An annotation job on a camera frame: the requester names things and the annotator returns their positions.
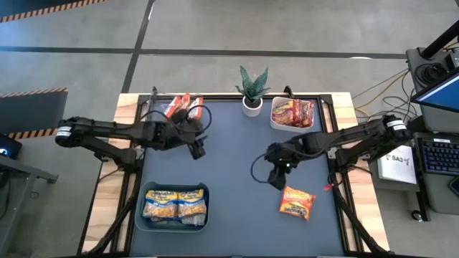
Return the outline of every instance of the gray floor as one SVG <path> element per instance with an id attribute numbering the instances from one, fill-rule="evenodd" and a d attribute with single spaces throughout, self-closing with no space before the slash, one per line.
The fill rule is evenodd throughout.
<path id="1" fill-rule="evenodd" d="M 148 0 L 110 0 L 46 16 L 0 24 L 0 46 L 134 48 Z M 458 18 L 453 0 L 156 0 L 145 49 L 283 50 L 403 54 L 425 46 Z M 65 117 L 110 120 L 130 54 L 0 52 L 0 93 L 70 89 Z M 129 92 L 234 92 L 239 65 L 252 75 L 270 68 L 268 85 L 281 91 L 343 91 L 352 95 L 406 68 L 403 59 L 141 55 Z M 354 100 L 362 105 L 387 85 Z M 405 80 L 412 89 L 410 76 Z M 398 82 L 384 96 L 404 94 Z M 387 108 L 380 99 L 364 109 Z M 42 158 L 39 148 L 54 159 Z M 33 257 L 76 252 L 100 162 L 52 139 L 25 140 L 25 162 L 60 174 L 38 185 L 15 250 Z M 391 249 L 400 254 L 455 257 L 459 217 L 434 214 L 412 221 L 400 193 L 377 191 Z"/>

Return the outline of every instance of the black keyboard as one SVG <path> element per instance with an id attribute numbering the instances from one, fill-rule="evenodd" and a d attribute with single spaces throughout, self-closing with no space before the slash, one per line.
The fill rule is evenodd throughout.
<path id="1" fill-rule="evenodd" d="M 418 138 L 418 147 L 427 173 L 459 176 L 459 142 Z"/>

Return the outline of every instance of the desk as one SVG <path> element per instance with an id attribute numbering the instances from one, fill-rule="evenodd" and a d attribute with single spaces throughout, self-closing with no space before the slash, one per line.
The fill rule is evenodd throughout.
<path id="1" fill-rule="evenodd" d="M 317 95 L 318 93 L 297 94 Z M 333 111 L 336 115 L 338 128 L 342 129 L 356 125 L 357 122 L 350 94 L 347 92 L 336 92 L 328 94 L 331 94 L 333 98 Z M 120 96 L 118 107 L 115 113 L 116 122 L 132 123 L 134 121 L 139 96 L 141 97 L 141 95 L 138 94 L 122 94 Z M 330 131 L 332 130 L 331 117 L 328 112 L 325 112 L 325 114 L 327 130 Z M 127 147 L 129 144 L 124 140 L 110 139 L 109 142 L 118 147 Z M 368 168 L 368 165 L 365 162 L 359 162 L 357 165 Z M 109 173 L 114 169 L 115 166 L 112 163 L 106 163 L 101 169 L 100 176 Z M 87 222 L 87 228 L 83 232 L 80 250 L 87 251 L 94 247 L 98 240 L 106 232 L 107 228 L 111 225 L 116 215 L 123 177 L 126 177 L 126 175 L 123 175 L 122 173 L 115 173 L 110 178 L 106 178 L 98 185 L 97 191 L 95 192 L 92 209 L 90 211 L 90 217 Z M 376 239 L 378 244 L 383 248 L 388 249 L 389 246 L 387 243 L 381 214 L 379 212 L 379 206 L 377 203 L 376 194 L 374 192 L 371 176 L 368 173 L 355 170 L 349 173 L 349 180 L 357 216 L 369 231 L 369 233 Z M 354 232 L 349 221 L 347 219 L 344 220 L 346 225 L 346 233 L 349 239 L 350 250 L 355 250 L 356 246 L 355 242 L 353 241 Z M 117 249 L 123 248 L 125 237 L 126 225 L 123 226 L 122 230 L 120 231 Z"/>

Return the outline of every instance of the black metal frame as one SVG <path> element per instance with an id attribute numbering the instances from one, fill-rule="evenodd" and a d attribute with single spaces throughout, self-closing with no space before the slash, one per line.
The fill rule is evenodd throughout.
<path id="1" fill-rule="evenodd" d="M 238 93 L 234 93 L 234 94 L 233 93 L 230 93 L 230 94 L 212 94 L 212 93 L 209 93 L 209 94 L 202 94 L 202 95 L 204 96 L 204 99 L 206 101 L 234 101 L 234 100 L 241 100 L 242 99 L 242 95 L 240 95 Z M 150 95 L 140 95 L 139 96 L 138 106 L 137 106 L 137 111 L 136 111 L 136 119 L 138 119 L 140 117 L 143 104 L 146 103 L 146 101 L 149 99 L 149 96 Z M 334 112 L 333 100 L 332 100 L 331 95 L 297 94 L 296 96 L 293 96 L 289 86 L 287 86 L 285 88 L 285 93 L 267 94 L 266 96 L 264 96 L 264 98 L 266 100 L 271 100 L 274 97 L 285 97 L 285 96 L 296 97 L 296 98 L 300 98 L 300 99 L 315 100 L 317 105 L 318 105 L 319 123 L 321 124 L 321 127 L 323 128 L 323 130 L 327 130 L 328 129 L 326 121 L 325 121 L 325 110 L 323 108 L 323 105 L 327 105 L 328 112 L 330 113 L 332 130 L 333 131 L 337 131 L 338 130 L 338 123 L 336 121 L 336 115 L 335 115 L 335 112 Z M 167 94 L 167 95 L 158 94 L 156 99 L 157 100 L 171 100 L 173 97 L 174 97 L 174 95 L 172 95 L 172 94 Z M 328 157 L 327 157 L 327 161 L 328 161 L 328 167 L 331 168 L 331 166 L 330 166 L 331 160 L 328 159 Z M 139 162 L 141 162 L 140 167 L 143 168 L 143 159 L 141 159 Z M 135 199 L 138 198 L 138 190 L 140 188 L 139 186 L 140 186 L 140 183 L 141 183 L 142 174 L 143 174 L 142 170 L 140 170 L 138 173 L 136 173 L 136 179 L 135 179 L 135 182 L 134 182 L 134 189 L 137 189 L 137 192 L 134 193 L 134 195 L 135 195 L 134 198 Z M 351 210 L 353 212 L 355 212 L 356 209 L 355 209 L 354 200 L 353 200 L 353 197 L 352 197 L 352 194 L 351 194 L 351 185 L 349 183 L 349 177 L 346 174 L 344 174 L 343 175 L 343 180 L 344 180 L 344 190 L 345 190 L 345 193 L 346 193 L 346 201 L 349 204 L 349 207 L 351 208 Z M 129 181 L 130 181 L 130 174 L 126 173 L 124 175 L 124 177 L 123 177 L 123 182 L 122 182 L 122 186 L 121 186 L 121 190 L 120 190 L 120 199 L 119 199 L 120 201 L 118 202 L 117 215 L 119 215 L 120 212 L 123 210 L 123 208 L 125 208 L 126 196 L 128 194 Z M 78 254 L 81 254 L 82 245 L 83 245 L 83 243 L 85 241 L 85 235 L 86 235 L 87 226 L 88 226 L 89 219 L 90 219 L 90 214 L 92 212 L 94 198 L 95 198 L 95 193 L 94 193 L 93 199 L 91 201 L 91 207 L 90 207 L 90 210 L 89 210 L 88 215 L 87 215 L 86 225 L 85 225 L 85 228 L 83 230 L 82 238 L 80 240 L 80 248 L 78 249 Z M 341 236 L 341 246 L 343 247 L 344 254 L 348 255 L 348 253 L 352 252 L 352 251 L 350 250 L 350 247 L 349 247 L 348 234 L 347 234 L 347 231 L 346 231 L 346 227 L 344 225 L 344 214 L 343 214 L 343 211 L 340 209 L 340 207 L 338 205 L 338 199 L 337 198 L 338 197 L 337 197 L 336 193 L 333 193 L 333 200 L 335 202 L 336 215 L 337 215 L 337 219 L 338 219 L 339 231 L 340 231 L 340 236 Z M 113 235 L 113 239 L 111 240 L 110 253 L 109 253 L 111 255 L 111 257 L 126 257 L 126 256 L 129 255 L 129 252 L 131 250 L 133 227 L 134 227 L 134 223 L 133 223 L 134 211 L 135 211 L 135 209 L 131 209 L 131 212 L 130 212 L 129 217 L 128 217 L 128 228 L 127 228 L 127 232 L 126 232 L 126 241 L 124 243 L 123 251 L 121 251 L 121 252 L 118 251 L 118 240 L 119 240 L 119 234 L 120 234 L 120 232 L 119 232 L 120 228 L 118 227 L 116 229 L 114 235 Z M 359 234 L 357 233 L 357 231 L 355 229 L 354 229 L 354 242 L 356 243 L 357 251 L 358 252 L 362 252 L 363 251 L 362 241 L 361 241 L 361 238 L 360 238 Z"/>

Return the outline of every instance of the white bowl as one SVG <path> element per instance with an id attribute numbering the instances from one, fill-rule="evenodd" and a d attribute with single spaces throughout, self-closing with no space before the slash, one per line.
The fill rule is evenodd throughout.
<path id="1" fill-rule="evenodd" d="M 290 131 L 290 132 L 296 132 L 296 133 L 306 133 L 309 129 L 311 129 L 313 127 L 313 124 L 314 124 L 314 118 L 313 118 L 313 122 L 311 124 L 311 126 L 307 127 L 307 128 L 297 128 L 295 126 L 290 126 L 290 125 L 279 125 L 278 123 L 276 123 L 274 120 L 273 120 L 273 109 L 279 105 L 282 105 L 283 103 L 285 102 L 288 102 L 289 100 L 292 100 L 290 98 L 286 98 L 286 97 L 274 97 L 273 98 L 273 103 L 271 105 L 271 115 L 270 115 L 270 124 L 271 124 L 271 127 L 274 128 L 274 129 L 278 129 L 278 130 L 287 130 L 287 131 Z M 302 104 L 306 104 L 307 101 L 305 100 L 301 100 Z"/>

